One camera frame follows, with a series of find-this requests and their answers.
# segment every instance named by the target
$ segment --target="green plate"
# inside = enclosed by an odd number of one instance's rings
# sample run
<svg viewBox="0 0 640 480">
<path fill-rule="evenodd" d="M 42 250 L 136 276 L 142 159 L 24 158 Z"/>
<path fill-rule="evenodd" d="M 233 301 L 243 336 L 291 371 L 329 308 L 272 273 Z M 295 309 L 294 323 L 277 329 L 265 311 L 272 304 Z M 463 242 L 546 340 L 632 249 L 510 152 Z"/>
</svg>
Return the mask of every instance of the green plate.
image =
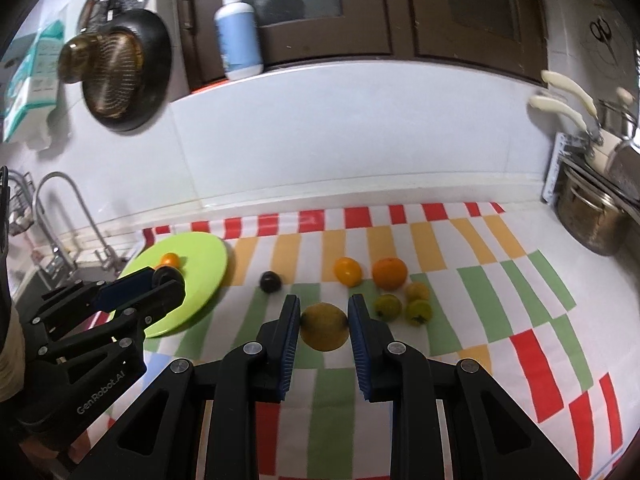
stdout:
<svg viewBox="0 0 640 480">
<path fill-rule="evenodd" d="M 145 330 L 147 337 L 166 334 L 196 314 L 218 289 L 226 271 L 228 256 L 220 238 L 209 233 L 181 233 L 149 247 L 127 264 L 120 277 L 156 267 L 166 253 L 180 256 L 185 297 L 181 306 Z"/>
</svg>

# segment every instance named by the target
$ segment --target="dark purple fruit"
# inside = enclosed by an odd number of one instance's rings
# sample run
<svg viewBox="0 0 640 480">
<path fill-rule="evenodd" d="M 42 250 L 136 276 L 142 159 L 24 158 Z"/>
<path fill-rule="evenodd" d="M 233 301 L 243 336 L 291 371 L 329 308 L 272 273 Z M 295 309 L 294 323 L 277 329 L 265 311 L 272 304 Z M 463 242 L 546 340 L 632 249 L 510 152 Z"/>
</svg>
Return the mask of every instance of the dark purple fruit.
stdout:
<svg viewBox="0 0 640 480">
<path fill-rule="evenodd" d="M 260 289 L 267 294 L 278 292 L 282 288 L 282 280 L 272 270 L 267 270 L 260 277 Z"/>
</svg>

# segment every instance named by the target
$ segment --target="bolt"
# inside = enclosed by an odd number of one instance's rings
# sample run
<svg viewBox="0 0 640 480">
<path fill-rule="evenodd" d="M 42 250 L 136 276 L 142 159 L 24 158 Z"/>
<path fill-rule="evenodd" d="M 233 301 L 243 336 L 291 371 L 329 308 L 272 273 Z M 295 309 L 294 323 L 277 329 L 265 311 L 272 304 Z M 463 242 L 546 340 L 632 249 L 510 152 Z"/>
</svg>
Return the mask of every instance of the bolt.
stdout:
<svg viewBox="0 0 640 480">
<path fill-rule="evenodd" d="M 242 348 L 245 354 L 256 355 L 262 351 L 262 345 L 257 341 L 252 341 L 251 343 L 247 343 Z"/>
<path fill-rule="evenodd" d="M 182 372 L 186 372 L 189 369 L 190 362 L 187 359 L 176 359 L 172 361 L 169 365 L 169 370 L 171 370 L 174 374 L 181 374 Z"/>
<path fill-rule="evenodd" d="M 399 341 L 393 341 L 386 347 L 392 354 L 402 355 L 406 352 L 406 346 Z"/>
<path fill-rule="evenodd" d="M 480 369 L 480 365 L 478 361 L 473 359 L 462 359 L 462 361 L 460 361 L 460 368 L 468 374 L 475 374 Z"/>
</svg>

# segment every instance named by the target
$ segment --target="green fruit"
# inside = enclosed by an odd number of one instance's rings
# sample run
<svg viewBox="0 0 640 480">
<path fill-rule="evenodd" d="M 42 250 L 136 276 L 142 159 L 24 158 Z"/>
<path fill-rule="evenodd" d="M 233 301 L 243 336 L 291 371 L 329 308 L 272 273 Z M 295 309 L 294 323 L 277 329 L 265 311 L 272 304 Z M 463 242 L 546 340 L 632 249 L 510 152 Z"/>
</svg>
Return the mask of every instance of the green fruit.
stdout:
<svg viewBox="0 0 640 480">
<path fill-rule="evenodd" d="M 300 316 L 300 336 L 314 350 L 337 350 L 349 338 L 347 316 L 330 303 L 311 305 Z"/>
<path fill-rule="evenodd" d="M 402 303 L 393 294 L 383 294 L 373 303 L 376 315 L 387 323 L 400 316 Z"/>
<path fill-rule="evenodd" d="M 415 300 L 429 300 L 429 287 L 422 282 L 409 283 L 404 293 L 406 294 L 406 302 L 411 303 Z"/>
<path fill-rule="evenodd" d="M 410 325 L 420 326 L 433 317 L 433 312 L 427 300 L 414 300 L 406 306 L 404 316 Z"/>
</svg>

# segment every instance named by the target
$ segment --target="white wall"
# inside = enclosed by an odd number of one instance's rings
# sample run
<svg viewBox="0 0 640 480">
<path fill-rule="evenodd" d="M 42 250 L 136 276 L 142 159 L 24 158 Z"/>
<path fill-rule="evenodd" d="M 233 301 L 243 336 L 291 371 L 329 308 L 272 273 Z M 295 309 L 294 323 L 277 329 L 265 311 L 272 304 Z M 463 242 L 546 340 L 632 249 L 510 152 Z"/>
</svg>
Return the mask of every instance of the white wall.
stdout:
<svg viewBox="0 0 640 480">
<path fill-rule="evenodd" d="M 46 1 L 56 2 L 53 9 L 65 0 Z M 63 10 L 68 37 L 84 1 L 68 0 Z M 585 27 L 600 12 L 591 0 L 544 1 L 553 70 L 597 96 L 612 97 L 620 84 L 636 90 L 627 68 L 634 64 L 631 54 L 621 51 L 624 67 L 603 76 L 590 61 L 593 54 L 583 52 L 590 48 Z M 173 3 L 155 0 L 151 8 L 168 23 L 174 41 L 171 101 L 186 88 Z M 613 11 L 606 12 L 615 22 Z M 622 22 L 616 27 L 626 30 Z M 327 63 L 188 96 L 138 131 L 120 135 L 91 117 L 76 84 L 62 87 L 49 117 L 52 147 L 33 153 L 2 145 L 0 162 L 31 171 L 36 181 L 49 171 L 66 171 L 98 222 L 174 204 L 197 210 L 301 189 L 350 190 L 363 179 L 369 186 L 398 178 L 420 184 L 447 174 L 468 175 L 470 184 L 482 174 L 540 179 L 561 124 L 527 109 L 537 90 L 512 78 L 427 62 Z M 52 181 L 47 189 L 45 204 L 58 231 L 87 225 L 64 182 Z"/>
</svg>

